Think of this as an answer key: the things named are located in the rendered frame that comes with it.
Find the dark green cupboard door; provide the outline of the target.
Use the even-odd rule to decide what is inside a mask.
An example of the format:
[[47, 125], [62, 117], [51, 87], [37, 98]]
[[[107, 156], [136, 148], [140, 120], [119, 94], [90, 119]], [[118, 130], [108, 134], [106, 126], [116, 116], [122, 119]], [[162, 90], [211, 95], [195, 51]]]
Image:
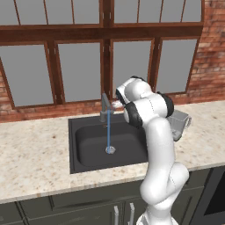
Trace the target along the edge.
[[36, 219], [25, 219], [27, 225], [114, 225], [114, 206], [118, 206], [119, 225], [121, 225], [121, 203], [103, 204], [97, 207], [87, 207]]
[[[178, 195], [172, 206], [171, 215], [179, 225], [190, 225], [192, 215], [203, 190], [203, 186], [190, 188], [182, 190]], [[124, 225], [128, 225], [130, 222], [130, 204], [134, 205], [134, 224], [136, 224], [137, 219], [144, 213], [147, 207], [147, 204], [141, 198], [127, 200], [124, 207]]]

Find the dark grey sink basin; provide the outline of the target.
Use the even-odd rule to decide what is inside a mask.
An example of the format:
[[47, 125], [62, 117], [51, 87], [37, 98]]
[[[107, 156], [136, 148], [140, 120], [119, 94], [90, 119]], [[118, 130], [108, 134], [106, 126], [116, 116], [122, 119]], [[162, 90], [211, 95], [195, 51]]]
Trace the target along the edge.
[[122, 114], [111, 117], [110, 144], [106, 152], [107, 124], [99, 116], [69, 119], [70, 173], [96, 171], [148, 161], [145, 132], [128, 125]]

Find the grey sink faucet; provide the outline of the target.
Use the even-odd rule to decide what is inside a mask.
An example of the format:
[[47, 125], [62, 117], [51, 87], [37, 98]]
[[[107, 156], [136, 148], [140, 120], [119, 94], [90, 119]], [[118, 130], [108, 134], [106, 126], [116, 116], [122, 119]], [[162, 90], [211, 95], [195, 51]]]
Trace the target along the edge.
[[110, 104], [107, 95], [104, 92], [102, 93], [101, 101], [102, 101], [102, 110], [100, 111], [100, 121], [106, 122], [107, 114], [108, 113], [113, 114], [114, 110], [113, 106]]

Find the brown wooden framed window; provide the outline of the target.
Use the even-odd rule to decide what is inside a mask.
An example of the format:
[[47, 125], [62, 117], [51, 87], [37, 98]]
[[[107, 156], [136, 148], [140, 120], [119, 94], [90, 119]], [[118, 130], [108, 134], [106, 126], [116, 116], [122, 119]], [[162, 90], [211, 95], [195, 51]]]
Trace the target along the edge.
[[185, 93], [204, 10], [204, 0], [0, 0], [11, 108], [114, 98], [131, 75]]

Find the blue water stream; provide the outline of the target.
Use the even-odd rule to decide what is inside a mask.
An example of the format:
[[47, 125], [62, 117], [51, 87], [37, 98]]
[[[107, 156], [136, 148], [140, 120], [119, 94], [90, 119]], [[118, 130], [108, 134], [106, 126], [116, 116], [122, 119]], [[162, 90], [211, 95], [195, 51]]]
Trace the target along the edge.
[[107, 110], [107, 146], [105, 152], [112, 155], [115, 152], [115, 147], [111, 145], [111, 111]]

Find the dark green drawer front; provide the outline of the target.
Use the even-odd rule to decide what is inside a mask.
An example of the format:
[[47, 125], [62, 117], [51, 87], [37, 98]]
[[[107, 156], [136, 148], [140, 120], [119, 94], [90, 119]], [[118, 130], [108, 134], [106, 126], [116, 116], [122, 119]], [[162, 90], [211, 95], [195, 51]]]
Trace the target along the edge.
[[142, 181], [91, 188], [76, 192], [56, 194], [50, 197], [53, 209], [82, 207], [90, 204], [123, 200], [140, 195]]
[[184, 188], [191, 189], [203, 186], [207, 180], [209, 171], [209, 169], [191, 171], [190, 177], [185, 183]]
[[49, 197], [0, 204], [0, 225], [22, 222], [53, 214]]

